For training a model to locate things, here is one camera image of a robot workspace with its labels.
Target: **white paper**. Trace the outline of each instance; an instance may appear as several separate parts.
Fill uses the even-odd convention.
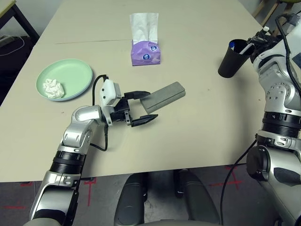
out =
[[[130,15],[133,44],[140,41],[158,43],[159,13],[133,13]]]
[[[45,79],[43,89],[48,98],[61,98],[65,94],[62,85],[56,79]]]

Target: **red tape mark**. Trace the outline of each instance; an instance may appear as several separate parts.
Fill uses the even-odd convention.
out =
[[[84,184],[85,185],[89,185],[88,204],[87,204],[87,206],[90,206],[90,201],[91,201],[91,186],[93,184],[96,184],[96,178],[94,178],[94,180],[92,180],[92,181],[85,181]]]
[[[25,206],[2,206],[4,209],[9,210],[24,210]]]
[[[229,167],[229,166],[225,166],[225,168],[226,168],[227,170],[230,170],[230,169],[231,169],[231,167]],[[236,180],[236,176],[235,176],[234,170],[232,171],[232,176],[233,176],[234,182],[236,182],[237,180]],[[236,190],[239,189],[238,184],[239,184],[239,183],[235,183]]]
[[[229,166],[225,166],[225,168],[227,170],[231,169],[231,167],[229,167]],[[238,184],[242,183],[243,181],[242,180],[236,180],[234,170],[232,171],[232,176],[233,176],[234,181],[228,182],[227,185],[235,185],[236,190],[238,190],[239,189]],[[210,184],[209,186],[223,186],[223,185],[224,185],[224,183],[216,183],[216,184]]]
[[[31,186],[31,185],[32,185],[32,181],[30,183],[27,183],[27,184],[20,184],[21,187]]]

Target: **green plate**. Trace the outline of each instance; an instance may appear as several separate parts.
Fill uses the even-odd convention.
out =
[[[36,83],[39,94],[53,101],[70,100],[82,94],[91,84],[93,77],[91,67],[77,59],[57,61],[46,67],[39,75]],[[45,79],[56,79],[61,83],[65,94],[61,98],[48,98],[43,89]]]

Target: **logo on tissue box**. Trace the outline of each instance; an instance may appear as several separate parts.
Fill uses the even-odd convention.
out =
[[[149,59],[150,58],[150,55],[148,55],[148,54],[144,54],[143,55],[143,60],[147,60],[147,59]]]

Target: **black cup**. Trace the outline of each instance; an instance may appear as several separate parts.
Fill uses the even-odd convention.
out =
[[[254,46],[251,46],[244,54],[239,54],[247,46],[246,40],[234,39],[231,42],[234,43],[234,50],[228,46],[226,55],[218,69],[218,73],[224,78],[233,77],[254,52]]]

